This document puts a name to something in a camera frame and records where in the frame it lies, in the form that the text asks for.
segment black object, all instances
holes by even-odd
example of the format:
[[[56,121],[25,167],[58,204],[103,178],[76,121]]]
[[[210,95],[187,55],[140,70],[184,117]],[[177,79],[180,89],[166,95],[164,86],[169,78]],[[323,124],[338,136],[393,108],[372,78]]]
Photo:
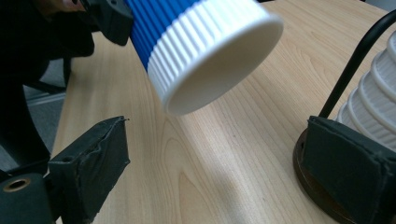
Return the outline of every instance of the black object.
[[[341,223],[390,223],[396,214],[396,153],[327,119],[371,46],[394,22],[396,10],[367,32],[294,148],[294,170],[303,188]]]
[[[103,35],[113,43],[126,45],[134,17],[123,0],[80,0]]]
[[[125,119],[97,123],[49,161],[49,174],[1,183],[0,224],[91,223],[126,165]]]

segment wooden desk surface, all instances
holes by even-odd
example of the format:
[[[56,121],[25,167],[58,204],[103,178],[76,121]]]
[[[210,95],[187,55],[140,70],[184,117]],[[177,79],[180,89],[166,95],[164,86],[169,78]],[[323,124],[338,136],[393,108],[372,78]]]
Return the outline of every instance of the wooden desk surface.
[[[132,163],[94,223],[334,223],[300,189],[292,151],[359,40],[386,12],[354,0],[263,5],[285,22],[275,50],[234,89],[187,116],[161,111],[131,43],[121,48],[95,35],[94,55],[74,60],[54,154],[96,122],[130,119]]]

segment wooden table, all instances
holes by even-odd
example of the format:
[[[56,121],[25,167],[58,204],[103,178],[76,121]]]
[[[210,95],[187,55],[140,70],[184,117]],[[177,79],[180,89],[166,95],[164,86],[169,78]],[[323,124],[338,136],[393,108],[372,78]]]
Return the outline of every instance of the wooden table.
[[[292,151],[359,40],[386,12],[354,0],[263,5],[285,22],[275,50],[235,88],[187,116],[161,111],[131,43],[121,48],[97,34],[94,55],[74,60],[54,155],[96,122],[130,120],[132,163],[94,223],[334,223],[299,187]]]

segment stacked white cups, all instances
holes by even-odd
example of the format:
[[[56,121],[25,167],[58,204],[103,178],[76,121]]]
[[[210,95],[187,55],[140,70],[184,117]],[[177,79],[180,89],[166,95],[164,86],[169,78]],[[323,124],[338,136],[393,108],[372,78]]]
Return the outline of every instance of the stacked white cups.
[[[336,120],[396,151],[396,32],[375,56]]]

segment blue stripe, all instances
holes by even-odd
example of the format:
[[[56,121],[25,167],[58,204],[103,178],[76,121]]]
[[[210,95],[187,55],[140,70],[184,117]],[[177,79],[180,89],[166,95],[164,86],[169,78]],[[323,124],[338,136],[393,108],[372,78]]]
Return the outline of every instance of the blue stripe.
[[[166,28],[200,0],[125,0],[134,14],[131,39],[140,61],[148,69],[149,56]]]

